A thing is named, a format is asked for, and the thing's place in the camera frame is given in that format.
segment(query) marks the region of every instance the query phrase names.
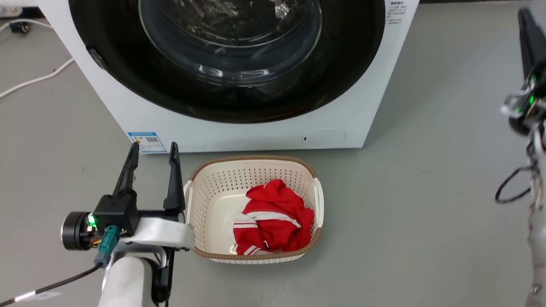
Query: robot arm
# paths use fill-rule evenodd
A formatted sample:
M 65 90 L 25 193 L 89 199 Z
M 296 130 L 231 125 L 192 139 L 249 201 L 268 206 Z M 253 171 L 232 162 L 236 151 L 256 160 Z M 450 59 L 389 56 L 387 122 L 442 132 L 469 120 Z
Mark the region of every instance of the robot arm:
M 520 91 L 508 95 L 501 111 L 509 117 L 510 126 L 516 132 L 529 137 L 527 156 L 530 165 L 517 169 L 501 185 L 495 199 L 499 203 L 509 203 L 532 193 L 527 241 L 531 248 L 533 283 L 525 306 L 546 307 L 546 209 L 542 179 L 542 174 L 546 174 L 546 37 L 528 9 L 521 9 L 518 19 L 526 80 Z M 500 200 L 502 188 L 520 170 L 530 171 L 531 187 L 515 197 Z
M 137 194 L 132 187 L 138 153 L 139 144 L 134 143 L 112 195 L 103 196 L 93 213 L 71 212 L 62 228 L 66 249 L 99 249 L 95 263 L 106 268 L 100 307 L 167 305 L 175 252 L 189 251 L 195 245 L 195 234 L 185 224 L 176 143 L 171 145 L 169 156 L 171 172 L 164 210 L 137 209 Z M 119 234 L 109 236 L 112 226 L 120 229 Z

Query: basket handle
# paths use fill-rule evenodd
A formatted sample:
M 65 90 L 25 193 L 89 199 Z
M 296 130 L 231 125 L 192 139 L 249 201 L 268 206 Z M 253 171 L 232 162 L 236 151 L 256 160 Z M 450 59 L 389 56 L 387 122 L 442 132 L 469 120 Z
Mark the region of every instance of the basket handle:
M 314 211 L 315 220 L 318 221 L 318 227 L 322 227 L 324 222 L 324 193 L 322 192 L 322 185 L 318 178 L 313 180 L 314 189 L 314 203 L 316 204 L 316 210 Z
M 186 199 L 186 224 L 189 224 L 189 215 L 192 212 L 192 182 L 193 181 L 188 180 L 188 182 L 186 182 L 186 184 L 184 185 L 184 197 Z

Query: black cable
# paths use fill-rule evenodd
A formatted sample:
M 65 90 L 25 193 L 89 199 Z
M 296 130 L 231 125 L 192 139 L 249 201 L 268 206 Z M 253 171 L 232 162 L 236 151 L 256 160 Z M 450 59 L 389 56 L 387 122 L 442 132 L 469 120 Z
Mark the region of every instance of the black cable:
M 36 291 L 34 291 L 34 294 L 40 294 L 40 293 L 49 291 L 51 289 L 55 289 L 57 287 L 69 284 L 69 283 L 71 283 L 73 281 L 76 281 L 76 280 L 82 278 L 82 277 L 86 277 L 87 275 L 93 273 L 94 271 L 98 270 L 101 267 L 102 267 L 102 263 L 98 263 L 93 268 L 91 268 L 91 269 L 89 269 L 89 270 L 87 270 L 87 271 L 85 271 L 83 273 L 80 273 L 80 274 L 78 274 L 76 276 L 70 277 L 70 278 L 65 279 L 63 281 L 60 281 L 60 282 L 56 282 L 55 284 L 45 286 L 45 287 L 40 288 L 40 289 L 37 289 Z M 16 298 L 8 299 L 5 302 L 1 302 L 0 307 L 11 305 L 11 304 L 14 304 L 14 303 L 17 303 Z
M 11 304 L 13 304 L 13 303 L 15 303 L 15 298 L 8 299 L 8 300 L 6 300 L 5 302 L 1 302 L 1 303 L 0 303 L 0 306 L 7 306 L 7 305 L 11 305 Z
M 507 204 L 507 203 L 515 202 L 516 200 L 520 199 L 521 197 L 523 197 L 523 196 L 527 195 L 529 192 L 531 192 L 531 188 L 528 188 L 525 191 L 523 191 L 522 193 L 519 193 L 518 195 L 516 195 L 514 197 L 510 197 L 510 198 L 506 198 L 506 199 L 500 199 L 502 189 L 504 189 L 504 187 L 510 182 L 510 180 L 512 178 L 514 178 L 522 170 L 532 170 L 532 167 L 519 167 L 519 168 L 515 169 L 515 171 L 510 176 L 508 176 L 508 178 L 506 178 L 505 181 L 502 182 L 501 186 L 498 187 L 497 193 L 495 194 L 495 201 L 497 203 Z

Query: green led light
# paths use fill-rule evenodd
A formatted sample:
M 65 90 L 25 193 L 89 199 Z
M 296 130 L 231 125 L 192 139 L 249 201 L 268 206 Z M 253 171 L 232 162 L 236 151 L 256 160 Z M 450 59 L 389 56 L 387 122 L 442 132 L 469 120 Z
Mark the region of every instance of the green led light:
M 97 224 L 96 224 L 96 222 L 95 222 L 95 217 L 92 216 L 92 215 L 88 216 L 88 217 L 87 217 L 87 224 L 88 224 L 89 226 L 96 227 Z

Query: washing machine label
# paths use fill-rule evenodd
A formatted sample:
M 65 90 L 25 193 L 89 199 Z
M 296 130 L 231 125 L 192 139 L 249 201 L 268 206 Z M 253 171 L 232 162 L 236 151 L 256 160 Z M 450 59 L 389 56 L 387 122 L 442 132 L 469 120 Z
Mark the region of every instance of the washing machine label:
M 139 142 L 140 152 L 167 152 L 155 132 L 129 132 L 133 141 Z
M 406 15 L 408 6 L 404 1 L 391 1 L 387 11 L 386 25 L 399 25 Z

